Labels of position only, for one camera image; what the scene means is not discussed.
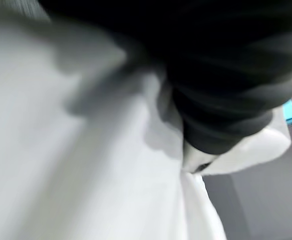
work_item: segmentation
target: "dark fold of fabric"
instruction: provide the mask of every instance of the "dark fold of fabric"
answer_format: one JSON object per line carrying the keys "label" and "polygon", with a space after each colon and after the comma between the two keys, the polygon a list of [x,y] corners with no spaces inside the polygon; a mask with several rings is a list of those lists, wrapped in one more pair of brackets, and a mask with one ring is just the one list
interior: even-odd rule
{"label": "dark fold of fabric", "polygon": [[227,152],[292,97],[292,0],[39,2],[49,14],[134,38],[164,60],[185,139],[203,152]]}

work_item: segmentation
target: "gray wall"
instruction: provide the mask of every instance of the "gray wall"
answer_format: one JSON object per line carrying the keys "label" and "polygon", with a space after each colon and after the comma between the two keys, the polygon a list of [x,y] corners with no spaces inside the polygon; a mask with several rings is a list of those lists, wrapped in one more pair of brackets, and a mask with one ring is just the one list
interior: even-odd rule
{"label": "gray wall", "polygon": [[228,240],[292,240],[292,146],[273,162],[205,182]]}

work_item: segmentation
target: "blue object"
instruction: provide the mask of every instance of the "blue object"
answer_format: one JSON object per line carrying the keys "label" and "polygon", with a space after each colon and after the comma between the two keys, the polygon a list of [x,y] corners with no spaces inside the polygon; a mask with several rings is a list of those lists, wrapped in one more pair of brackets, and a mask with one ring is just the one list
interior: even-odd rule
{"label": "blue object", "polygon": [[284,115],[288,125],[292,125],[292,100],[284,104]]}

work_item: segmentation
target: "white fabric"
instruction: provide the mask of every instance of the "white fabric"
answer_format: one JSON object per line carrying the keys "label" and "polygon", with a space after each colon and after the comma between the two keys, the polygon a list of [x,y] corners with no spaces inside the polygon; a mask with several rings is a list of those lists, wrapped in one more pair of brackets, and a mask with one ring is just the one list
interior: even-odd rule
{"label": "white fabric", "polygon": [[267,127],[244,138],[223,155],[206,154],[186,144],[184,169],[194,172],[198,166],[210,163],[201,175],[228,174],[280,157],[290,147],[291,139],[282,106],[273,113],[273,120]]}
{"label": "white fabric", "polygon": [[95,28],[0,19],[0,240],[225,239],[164,76],[126,60]]}

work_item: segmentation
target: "black fabric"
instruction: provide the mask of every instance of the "black fabric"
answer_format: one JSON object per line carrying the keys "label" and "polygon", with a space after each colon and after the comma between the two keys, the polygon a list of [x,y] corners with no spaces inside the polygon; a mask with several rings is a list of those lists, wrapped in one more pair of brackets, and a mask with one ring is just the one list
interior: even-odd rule
{"label": "black fabric", "polygon": [[39,2],[133,37],[162,58],[185,139],[203,152],[227,152],[292,97],[292,0]]}

